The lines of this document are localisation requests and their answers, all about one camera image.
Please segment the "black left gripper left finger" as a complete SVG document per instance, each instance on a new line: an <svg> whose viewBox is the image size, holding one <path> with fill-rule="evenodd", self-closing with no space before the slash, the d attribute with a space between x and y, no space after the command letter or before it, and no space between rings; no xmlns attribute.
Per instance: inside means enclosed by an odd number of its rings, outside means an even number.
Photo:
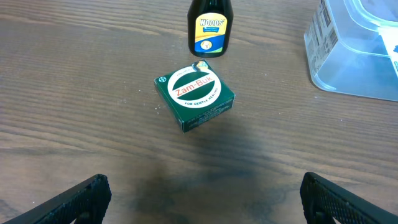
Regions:
<svg viewBox="0 0 398 224"><path fill-rule="evenodd" d="M111 196L108 178L96 174L4 224L102 224Z"/></svg>

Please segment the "clear plastic container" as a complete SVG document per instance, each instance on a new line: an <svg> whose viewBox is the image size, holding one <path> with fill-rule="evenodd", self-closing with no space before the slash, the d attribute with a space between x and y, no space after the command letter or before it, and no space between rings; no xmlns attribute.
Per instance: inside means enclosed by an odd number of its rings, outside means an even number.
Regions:
<svg viewBox="0 0 398 224"><path fill-rule="evenodd" d="M318 88L397 100L397 73L379 28L397 28L397 0L321 0L304 34Z"/></svg>

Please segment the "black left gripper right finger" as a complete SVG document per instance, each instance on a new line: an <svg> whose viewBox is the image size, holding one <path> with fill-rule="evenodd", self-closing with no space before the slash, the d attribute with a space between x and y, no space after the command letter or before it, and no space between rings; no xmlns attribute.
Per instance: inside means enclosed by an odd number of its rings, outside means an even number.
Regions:
<svg viewBox="0 0 398 224"><path fill-rule="evenodd" d="M314 172L306 172L300 187L308 224L394 224L397 215L364 200Z"/></svg>

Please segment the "blue white medicine box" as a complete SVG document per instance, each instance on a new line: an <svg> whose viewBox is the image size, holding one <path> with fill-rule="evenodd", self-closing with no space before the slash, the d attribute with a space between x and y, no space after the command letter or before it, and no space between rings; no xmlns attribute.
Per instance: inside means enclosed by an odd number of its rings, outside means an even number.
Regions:
<svg viewBox="0 0 398 224"><path fill-rule="evenodd" d="M395 73L397 73L397 28L382 27L379 28L388 56L391 59Z"/></svg>

